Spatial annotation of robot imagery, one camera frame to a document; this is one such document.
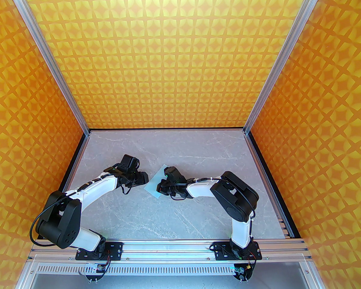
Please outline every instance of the light blue cloth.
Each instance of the light blue cloth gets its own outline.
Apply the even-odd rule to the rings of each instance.
[[[153,195],[155,198],[159,198],[161,193],[158,193],[156,191],[156,187],[160,183],[162,179],[167,179],[167,177],[164,175],[164,168],[168,167],[167,165],[163,165],[159,171],[153,176],[153,178],[146,184],[144,189],[148,191],[151,195]]]

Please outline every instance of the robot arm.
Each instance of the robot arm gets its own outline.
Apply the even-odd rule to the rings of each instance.
[[[73,246],[102,253],[105,238],[80,227],[81,213],[109,191],[121,187],[124,193],[124,187],[130,190],[131,187],[146,184],[149,180],[147,173],[138,172],[138,168],[137,158],[124,155],[120,163],[105,169],[97,178],[81,187],[66,193],[53,192],[40,214],[36,232],[62,249]]]
[[[174,198],[180,197],[215,197],[232,218],[233,232],[231,243],[237,253],[252,244],[251,222],[255,217],[258,194],[238,178],[234,173],[226,171],[217,178],[185,179],[175,167],[164,170],[166,180],[157,186],[161,194]]]

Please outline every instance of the black trim edge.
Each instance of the black trim edge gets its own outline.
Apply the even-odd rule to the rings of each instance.
[[[67,183],[69,174],[70,174],[71,171],[72,171],[73,165],[75,164],[75,161],[76,161],[76,159],[77,159],[77,157],[78,157],[78,154],[79,154],[79,152],[80,152],[80,148],[82,147],[85,138],[86,138],[86,136],[85,136],[84,134],[83,134],[82,137],[80,138],[80,141],[79,141],[79,143],[78,143],[78,146],[76,147],[76,150],[75,150],[75,152],[73,153],[73,156],[72,156],[71,161],[70,161],[70,163],[69,163],[69,165],[68,165],[68,168],[67,168],[67,170],[66,170],[66,172],[65,172],[65,174],[64,174],[64,177],[63,177],[63,179],[62,179],[62,181],[61,181],[61,183],[60,183],[60,186],[59,186],[59,189],[58,189],[59,191],[63,191],[64,186],[65,186],[65,184]]]
[[[266,175],[267,175],[267,177],[268,177],[268,179],[270,181],[271,187],[273,188],[273,191],[276,194],[278,202],[281,205],[282,212],[284,213],[284,215],[286,217],[286,220],[288,221],[289,226],[292,229],[292,232],[291,232],[291,234],[293,235],[292,238],[301,238],[301,235],[298,232],[296,224],[293,221],[292,215],[290,214],[290,212],[288,210],[288,207],[286,206],[285,201],[282,198],[282,195],[281,195],[281,193],[280,193],[280,191],[278,189],[278,186],[277,186],[275,180],[273,179],[273,176],[271,175],[269,167],[267,166],[266,161],[263,158],[262,153],[261,153],[261,151],[260,151],[260,149],[259,149],[259,147],[258,147],[258,145],[257,145],[251,131],[249,132],[248,135],[249,135],[250,141],[253,144],[254,149],[255,149],[258,157],[259,157],[259,160],[261,161],[262,167],[265,170],[265,173],[266,173]]]
[[[219,127],[219,128],[90,128],[91,131],[144,131],[144,130],[156,130],[156,129],[243,129],[242,126],[229,126],[229,127]]]

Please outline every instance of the yellow geometric wallpaper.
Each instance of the yellow geometric wallpaper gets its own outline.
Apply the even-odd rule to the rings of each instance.
[[[252,133],[328,288],[361,288],[361,0],[319,0]]]
[[[303,0],[28,0],[90,128],[243,126]]]
[[[0,288],[14,288],[28,231],[82,131],[12,0],[0,0]]]

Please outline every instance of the black mounting plate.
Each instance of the black mounting plate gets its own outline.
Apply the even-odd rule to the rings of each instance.
[[[230,242],[213,242],[210,245],[210,250],[214,252],[215,260],[241,260],[235,254],[230,245]],[[262,254],[259,245],[256,241],[249,242],[249,245],[244,249],[236,249],[236,252],[242,257],[242,260],[261,260]]]
[[[122,242],[106,242],[104,252],[107,254],[107,251],[110,251],[110,260],[111,261],[120,261],[123,253],[123,243]],[[79,248],[76,251],[75,260],[82,261],[107,261],[108,256],[105,255],[101,259],[98,258],[98,253],[89,252],[83,248]]]

